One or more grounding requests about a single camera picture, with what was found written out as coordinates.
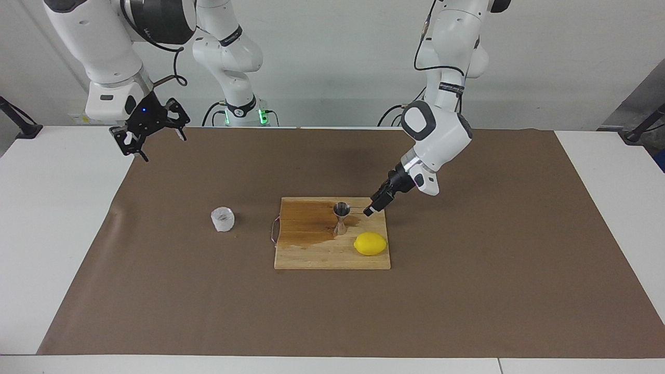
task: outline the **table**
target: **table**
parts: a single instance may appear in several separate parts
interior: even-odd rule
[[[266,128],[266,131],[279,131]],[[665,174],[614,133],[557,132],[617,243],[665,319]],[[129,168],[108,131],[44,129],[0,158],[0,372],[662,373],[665,360],[74,356],[35,353]]]

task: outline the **metal handle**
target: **metal handle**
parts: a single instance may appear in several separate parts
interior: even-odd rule
[[[277,240],[279,239],[279,236],[275,237],[275,224],[279,222],[280,217],[280,215],[277,215],[277,218],[273,221],[273,227],[270,229],[270,240],[275,245],[275,248],[277,248]]]

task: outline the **jigger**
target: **jigger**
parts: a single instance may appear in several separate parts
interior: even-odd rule
[[[346,234],[346,225],[344,225],[344,219],[351,213],[351,206],[345,202],[338,202],[332,208],[335,216],[337,216],[337,226],[334,227],[335,235],[344,235]]]

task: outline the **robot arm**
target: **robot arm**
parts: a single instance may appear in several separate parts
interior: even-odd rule
[[[194,59],[219,82],[230,126],[267,123],[261,101],[254,95],[246,73],[258,71],[263,53],[235,18],[231,0],[198,0],[199,26],[205,35],[194,41]]]
[[[467,78],[482,75],[487,53],[480,45],[480,28],[488,12],[505,10],[510,0],[447,0],[439,13],[431,41],[422,43],[418,63],[427,70],[425,99],[409,104],[401,125],[416,144],[388,173],[388,179],[372,196],[367,216],[383,210],[397,192],[413,187],[428,195],[439,193],[436,172],[471,142],[469,122],[457,112]]]
[[[87,115],[124,121],[124,126],[110,131],[125,155],[140,154],[147,161],[142,145],[164,127],[175,128],[184,140],[182,129],[189,117],[175,99],[160,104],[125,25],[133,22],[153,43],[184,43],[196,27],[191,0],[113,4],[110,0],[44,0],[44,4],[60,38],[90,78]]]

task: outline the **yellow lemon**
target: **yellow lemon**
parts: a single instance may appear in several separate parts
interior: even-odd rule
[[[374,256],[383,252],[388,246],[388,242],[376,232],[363,232],[358,235],[353,246],[361,254]]]

